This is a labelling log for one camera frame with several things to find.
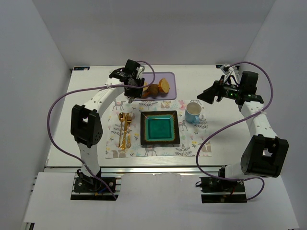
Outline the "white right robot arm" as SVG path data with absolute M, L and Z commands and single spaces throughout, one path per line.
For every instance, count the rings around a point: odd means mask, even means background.
M 235 86 L 230 85 L 222 76 L 197 96 L 197 99 L 209 104 L 219 102 L 222 98 L 234 100 L 249 129 L 251 140 L 240 162 L 222 167 L 218 172 L 221 178 L 276 178 L 281 173 L 289 143 L 278 137 L 264 113 L 264 101 L 256 94 L 258 77 L 255 72 L 244 71 L 240 83 Z

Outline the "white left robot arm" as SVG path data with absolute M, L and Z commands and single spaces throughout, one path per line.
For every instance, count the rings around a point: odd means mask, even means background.
M 83 105 L 75 105 L 71 111 L 71 134 L 77 142 L 83 161 L 78 176 L 90 189 L 97 190 L 101 182 L 97 144 L 103 135 L 101 117 L 113 101 L 122 93 L 130 100 L 140 98 L 144 78 L 141 64 L 127 60 L 125 67 L 112 71 L 97 94 Z

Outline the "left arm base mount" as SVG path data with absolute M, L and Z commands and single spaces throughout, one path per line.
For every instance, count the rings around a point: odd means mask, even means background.
M 115 197 L 118 198 L 121 189 L 121 178 L 108 175 L 107 177 L 103 177 L 102 180 L 107 183 Z M 91 187 L 89 183 L 82 180 L 78 175 L 75 175 L 70 199 L 83 201 L 115 201 L 115 198 L 103 183 L 98 182 L 98 185 Z

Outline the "yellow bread slice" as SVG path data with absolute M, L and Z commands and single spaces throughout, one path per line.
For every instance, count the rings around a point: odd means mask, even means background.
M 150 91 L 149 91 L 149 87 L 144 87 L 143 91 L 142 91 L 142 98 L 147 98 L 148 96 L 150 96 Z

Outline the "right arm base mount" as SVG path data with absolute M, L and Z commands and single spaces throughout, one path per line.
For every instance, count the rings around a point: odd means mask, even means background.
M 243 182 L 230 182 L 212 177 L 200 177 L 195 186 L 201 189 L 203 204 L 246 203 Z

